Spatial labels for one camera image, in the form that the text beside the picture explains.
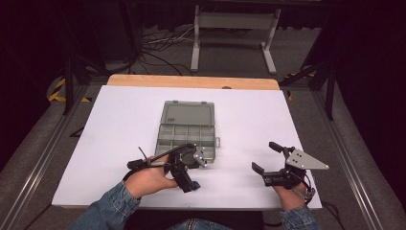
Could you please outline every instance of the gray carpet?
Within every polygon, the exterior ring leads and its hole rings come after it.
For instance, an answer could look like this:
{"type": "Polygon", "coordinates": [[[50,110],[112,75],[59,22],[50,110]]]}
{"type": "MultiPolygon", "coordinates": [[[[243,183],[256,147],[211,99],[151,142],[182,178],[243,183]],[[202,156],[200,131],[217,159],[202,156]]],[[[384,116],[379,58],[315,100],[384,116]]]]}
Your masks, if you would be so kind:
{"type": "MultiPolygon", "coordinates": [[[[282,80],[283,76],[299,71],[307,52],[313,44],[319,30],[277,30],[271,45],[271,54],[275,60],[278,74],[268,74],[265,61],[259,49],[265,33],[251,31],[245,35],[235,35],[235,31],[209,31],[204,33],[201,43],[199,71],[196,76],[273,78],[282,80]]],[[[155,56],[171,64],[190,67],[192,43],[188,40],[170,46],[165,51],[153,52],[155,56]]],[[[164,64],[155,57],[145,55],[146,62],[164,64]]],[[[191,73],[187,68],[175,65],[184,75],[191,73]]],[[[178,75],[170,66],[134,64],[135,74],[178,75]]],[[[97,98],[102,81],[93,81],[87,88],[86,97],[97,98]]],[[[376,167],[368,148],[360,137],[349,112],[336,89],[333,106],[334,125],[345,144],[351,162],[357,169],[362,185],[370,198],[373,210],[379,218],[380,225],[371,226],[360,208],[360,201],[351,186],[351,179],[346,174],[345,164],[340,160],[339,150],[331,136],[326,116],[318,108],[315,93],[308,90],[292,91],[293,100],[287,101],[293,121],[301,139],[304,151],[330,165],[330,170],[313,171],[318,193],[322,200],[333,203],[340,211],[341,221],[346,229],[404,229],[406,217],[392,189],[376,167]]],[[[90,114],[93,103],[80,103],[72,115],[65,131],[57,143],[54,157],[37,185],[33,197],[15,224],[15,229],[24,229],[50,204],[57,183],[75,149],[78,138],[69,134],[83,127],[90,114]]],[[[25,180],[34,168],[42,152],[62,119],[64,103],[52,102],[51,107],[42,116],[11,158],[9,164],[0,173],[0,221],[6,218],[25,180]]],[[[64,229],[79,217],[84,210],[50,207],[30,229],[64,229]]],[[[313,211],[323,229],[341,229],[337,221],[326,210],[313,211]]],[[[279,210],[263,212],[267,222],[279,221],[279,210]]]]}

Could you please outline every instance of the table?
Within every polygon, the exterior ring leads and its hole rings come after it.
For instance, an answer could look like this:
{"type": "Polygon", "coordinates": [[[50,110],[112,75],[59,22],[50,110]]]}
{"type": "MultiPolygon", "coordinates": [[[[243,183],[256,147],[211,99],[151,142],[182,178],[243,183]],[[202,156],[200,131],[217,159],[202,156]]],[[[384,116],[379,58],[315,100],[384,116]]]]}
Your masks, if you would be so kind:
{"type": "MultiPolygon", "coordinates": [[[[86,207],[128,172],[126,163],[154,153],[164,101],[213,102],[221,147],[213,164],[189,170],[197,191],[161,191],[143,197],[141,209],[268,210],[280,208],[272,188],[252,171],[283,167],[269,141],[301,149],[278,83],[269,79],[113,75],[96,99],[89,120],[61,178],[53,205],[86,207]],[[233,89],[221,89],[224,86],[233,89]]],[[[308,172],[311,183],[314,181],[308,172]]],[[[310,208],[321,208],[316,194],[310,208]]]]}

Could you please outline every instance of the denim sleeve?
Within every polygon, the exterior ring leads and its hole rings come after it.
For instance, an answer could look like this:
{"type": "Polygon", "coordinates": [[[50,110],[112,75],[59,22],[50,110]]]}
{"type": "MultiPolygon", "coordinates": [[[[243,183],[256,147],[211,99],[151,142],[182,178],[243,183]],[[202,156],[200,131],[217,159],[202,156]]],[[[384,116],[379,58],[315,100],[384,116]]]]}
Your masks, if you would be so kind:
{"type": "Polygon", "coordinates": [[[123,182],[93,202],[68,229],[123,229],[128,217],[140,201],[126,189],[123,182]]]}
{"type": "Polygon", "coordinates": [[[281,212],[281,218],[283,229],[286,230],[322,229],[306,205],[281,212]]]}

